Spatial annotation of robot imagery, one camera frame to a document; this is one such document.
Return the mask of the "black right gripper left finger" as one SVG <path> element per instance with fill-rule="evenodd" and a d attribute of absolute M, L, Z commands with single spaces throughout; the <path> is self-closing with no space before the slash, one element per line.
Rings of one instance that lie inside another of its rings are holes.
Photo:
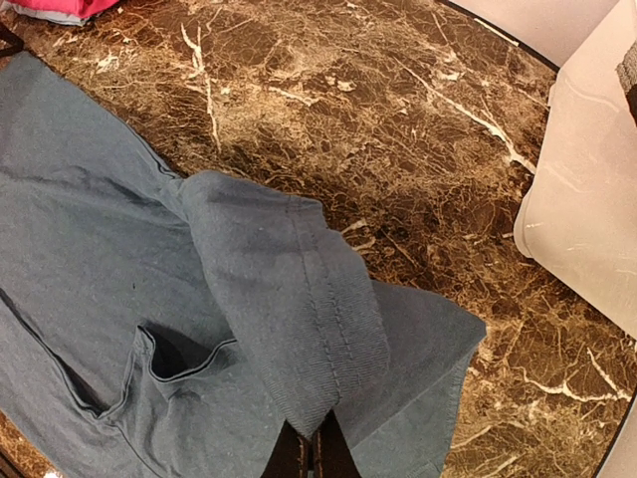
<path fill-rule="evenodd" d="M 312 445 L 285 421 L 262 478 L 308 478 Z"/>

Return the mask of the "dark blue garment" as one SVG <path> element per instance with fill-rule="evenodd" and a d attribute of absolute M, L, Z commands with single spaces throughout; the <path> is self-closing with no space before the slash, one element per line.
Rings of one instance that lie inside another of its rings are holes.
<path fill-rule="evenodd" d="M 1 409 L 69 477 L 261 477 L 333 410 L 438 477 L 484 323 L 373 280 L 318 201 L 182 177 L 28 53 L 1 72 Z"/>

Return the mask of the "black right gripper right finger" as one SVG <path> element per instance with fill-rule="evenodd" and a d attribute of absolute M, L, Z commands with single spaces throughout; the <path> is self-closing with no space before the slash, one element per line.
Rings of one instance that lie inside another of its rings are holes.
<path fill-rule="evenodd" d="M 361 477 L 333 410 L 313 435 L 313 461 L 315 477 Z"/>

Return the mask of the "pink trousers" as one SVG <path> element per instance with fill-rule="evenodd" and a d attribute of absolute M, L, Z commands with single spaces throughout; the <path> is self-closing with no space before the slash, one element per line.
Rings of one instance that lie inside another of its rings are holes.
<path fill-rule="evenodd" d="M 2 1 L 1 9 L 39 18 L 37 11 L 49 10 L 73 14 L 80 18 L 96 16 L 118 3 L 118 0 L 10 0 Z"/>

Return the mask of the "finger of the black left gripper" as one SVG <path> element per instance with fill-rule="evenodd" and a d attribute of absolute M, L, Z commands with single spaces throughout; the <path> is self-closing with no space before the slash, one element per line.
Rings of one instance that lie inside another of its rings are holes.
<path fill-rule="evenodd" d="M 5 44 L 0 50 L 0 57 L 10 57 L 24 50 L 24 41 L 4 24 L 0 24 L 0 40 Z"/>

